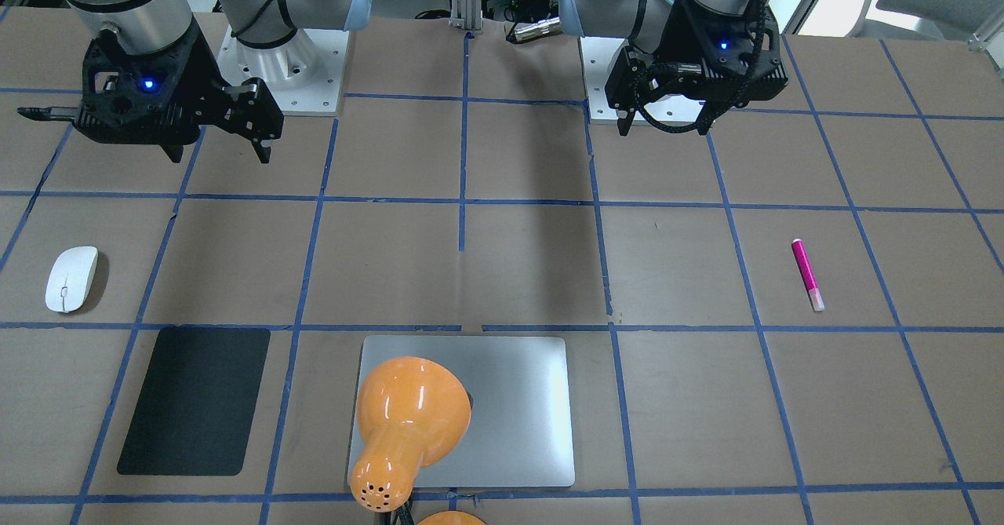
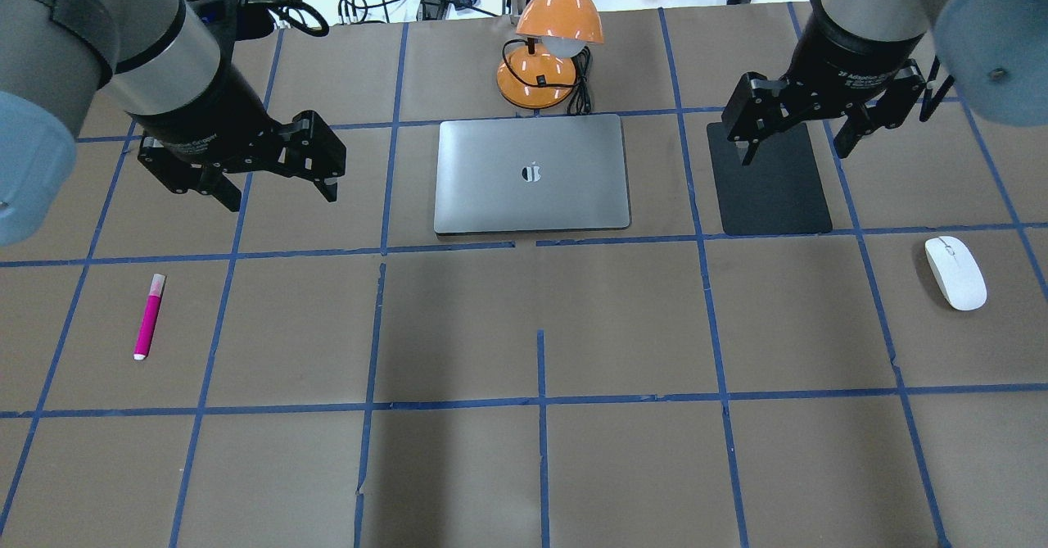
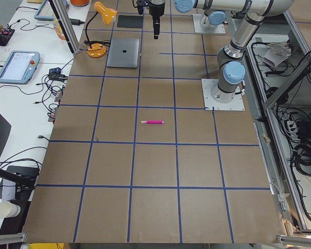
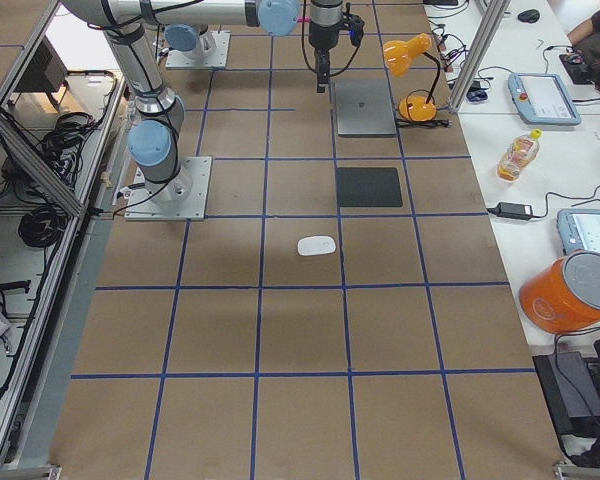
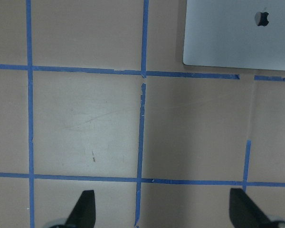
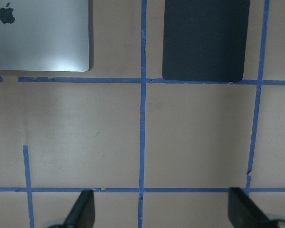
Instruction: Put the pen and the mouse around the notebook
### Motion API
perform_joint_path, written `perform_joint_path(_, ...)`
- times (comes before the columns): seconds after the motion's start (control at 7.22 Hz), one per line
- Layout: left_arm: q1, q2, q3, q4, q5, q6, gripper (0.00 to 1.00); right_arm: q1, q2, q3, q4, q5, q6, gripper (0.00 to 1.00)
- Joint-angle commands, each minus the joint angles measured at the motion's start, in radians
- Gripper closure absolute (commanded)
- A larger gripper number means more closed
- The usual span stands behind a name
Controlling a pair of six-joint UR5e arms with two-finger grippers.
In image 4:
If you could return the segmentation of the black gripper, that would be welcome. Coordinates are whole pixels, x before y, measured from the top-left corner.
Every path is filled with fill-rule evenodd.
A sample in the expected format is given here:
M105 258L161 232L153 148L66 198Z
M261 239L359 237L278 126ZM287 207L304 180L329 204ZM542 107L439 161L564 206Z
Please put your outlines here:
M309 43L315 49L316 92L324 93L329 84L331 66L328 50L335 48L341 31L349 35L351 45L359 47L364 37L364 20L351 12L342 1L311 0Z

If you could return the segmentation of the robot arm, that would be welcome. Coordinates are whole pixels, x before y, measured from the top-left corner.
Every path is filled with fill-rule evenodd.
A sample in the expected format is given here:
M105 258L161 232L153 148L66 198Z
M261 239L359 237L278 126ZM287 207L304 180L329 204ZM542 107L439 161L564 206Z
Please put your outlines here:
M164 27L164 38L171 49L181 52L198 49L206 54L216 48L207 24L168 24Z
M331 70L330 51L342 31L359 48L364 20L341 1L64 1L62 5L89 27L102 31L136 95L145 119L176 126L172 111L176 95L166 86L156 56L145 38L146 25L187 27L240 25L260 27L271 36L290 34L302 15L309 15L309 44L314 49L316 91L322 93L337 71Z

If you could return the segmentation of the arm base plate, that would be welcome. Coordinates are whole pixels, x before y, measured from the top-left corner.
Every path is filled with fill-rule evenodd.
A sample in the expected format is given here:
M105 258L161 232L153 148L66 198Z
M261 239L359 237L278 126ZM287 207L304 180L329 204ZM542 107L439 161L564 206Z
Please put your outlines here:
M206 213L212 157L186 157L180 160L180 172L158 195L159 185L146 183L136 168L135 182L143 183L127 196L131 206L124 210L129 221L202 221Z
M192 52L181 52L169 47L166 68L170 70L224 69L228 60L230 32L209 31L216 41L214 51L206 54L198 49Z

